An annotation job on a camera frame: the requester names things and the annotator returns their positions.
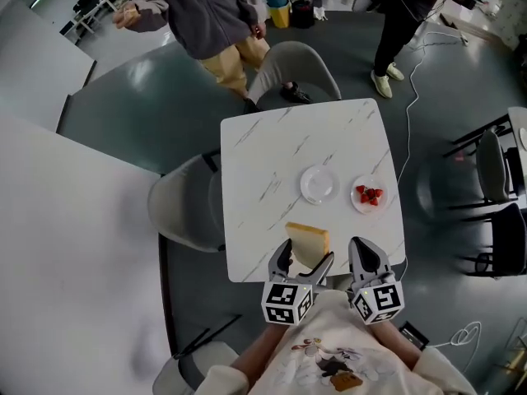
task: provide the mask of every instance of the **cartoon print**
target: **cartoon print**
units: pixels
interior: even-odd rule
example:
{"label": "cartoon print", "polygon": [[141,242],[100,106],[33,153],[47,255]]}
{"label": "cartoon print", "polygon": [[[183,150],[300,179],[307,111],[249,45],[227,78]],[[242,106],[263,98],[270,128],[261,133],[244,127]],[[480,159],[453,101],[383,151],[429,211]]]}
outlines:
{"label": "cartoon print", "polygon": [[335,357],[331,357],[329,360],[321,359],[317,362],[317,365],[323,371],[322,377],[334,376],[340,370],[343,372],[351,372],[351,370],[341,361],[338,361]]}
{"label": "cartoon print", "polygon": [[[295,345],[291,348],[292,351],[303,350],[307,357],[314,357],[315,364],[323,372],[322,374],[319,372],[313,373],[313,370],[311,370],[311,375],[307,375],[305,369],[308,369],[309,366],[303,368],[301,366],[299,371],[300,369],[302,369],[302,371],[300,374],[297,374],[299,377],[297,380],[298,384],[305,386],[320,381],[324,386],[332,384],[338,392],[361,385],[362,380],[358,378],[349,367],[347,367],[345,362],[338,360],[333,355],[338,352],[326,349],[322,346],[321,342],[322,340],[320,338],[305,339],[304,345]],[[360,355],[351,349],[350,352],[353,353],[354,358],[360,357]]]}
{"label": "cartoon print", "polygon": [[320,338],[306,338],[303,342],[292,346],[291,351],[303,351],[305,356],[280,364],[274,385],[295,381],[304,387],[320,383],[333,385],[342,392],[361,385],[365,379],[375,382],[395,373],[394,366],[384,359],[381,351],[347,347],[330,350],[322,345]]}

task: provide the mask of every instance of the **khaki pants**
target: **khaki pants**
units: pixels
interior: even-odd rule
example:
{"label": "khaki pants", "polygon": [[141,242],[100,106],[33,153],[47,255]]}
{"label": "khaki pants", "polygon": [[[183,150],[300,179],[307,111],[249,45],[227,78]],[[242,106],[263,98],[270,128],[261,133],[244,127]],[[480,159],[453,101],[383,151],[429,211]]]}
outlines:
{"label": "khaki pants", "polygon": [[216,77],[217,83],[245,98],[247,96],[247,77],[242,62],[258,70],[268,51],[269,44],[265,39],[250,36],[224,49],[218,55],[199,60],[199,62]]}

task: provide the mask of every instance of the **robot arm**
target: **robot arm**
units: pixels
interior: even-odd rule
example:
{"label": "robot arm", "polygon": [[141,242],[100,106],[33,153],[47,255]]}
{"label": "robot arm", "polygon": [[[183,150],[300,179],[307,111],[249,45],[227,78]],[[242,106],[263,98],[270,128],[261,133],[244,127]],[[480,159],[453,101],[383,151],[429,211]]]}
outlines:
{"label": "robot arm", "polygon": [[[288,239],[269,260],[269,282],[265,283],[262,309],[269,323],[298,325],[313,305],[314,293],[322,286],[333,265],[333,252],[326,254],[309,274],[289,277],[291,240]],[[403,287],[395,280],[386,253],[362,237],[348,245],[348,260],[353,281],[346,290],[350,305],[357,308],[366,324],[392,319],[404,308]]]}
{"label": "robot arm", "polygon": [[385,251],[362,237],[347,247],[353,282],[347,296],[365,324],[392,319],[404,309],[403,287],[395,280]]}
{"label": "robot arm", "polygon": [[291,247],[291,240],[286,240],[269,260],[269,282],[265,283],[262,296],[263,316],[269,323],[298,325],[313,305],[313,293],[327,290],[321,284],[333,265],[333,252],[326,254],[309,274],[292,278]]}

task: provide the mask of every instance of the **black shoe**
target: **black shoe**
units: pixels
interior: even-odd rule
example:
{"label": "black shoe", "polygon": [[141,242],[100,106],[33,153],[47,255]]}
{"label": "black shoe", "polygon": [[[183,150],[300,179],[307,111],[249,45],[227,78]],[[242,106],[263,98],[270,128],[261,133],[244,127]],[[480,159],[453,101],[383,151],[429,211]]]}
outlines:
{"label": "black shoe", "polygon": [[288,100],[289,102],[295,102],[298,104],[311,104],[313,102],[310,96],[298,87],[298,84],[296,82],[293,82],[293,87],[290,89],[287,89],[285,86],[282,86],[282,89],[280,90],[280,96],[284,100]]}

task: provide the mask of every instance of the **white sneaker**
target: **white sneaker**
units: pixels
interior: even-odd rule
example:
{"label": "white sneaker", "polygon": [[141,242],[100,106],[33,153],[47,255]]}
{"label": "white sneaker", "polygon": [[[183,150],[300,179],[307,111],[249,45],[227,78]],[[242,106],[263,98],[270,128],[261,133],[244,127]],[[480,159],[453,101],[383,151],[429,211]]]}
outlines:
{"label": "white sneaker", "polygon": [[391,98],[392,89],[389,87],[388,77],[386,75],[379,77],[373,72],[373,70],[371,71],[370,76],[373,83],[375,83],[375,88],[377,88],[377,92],[379,92],[385,98]]}
{"label": "white sneaker", "polygon": [[395,66],[395,63],[391,63],[388,68],[386,69],[386,73],[388,73],[388,76],[395,79],[396,81],[403,81],[404,80],[404,74],[398,70],[398,68]]}

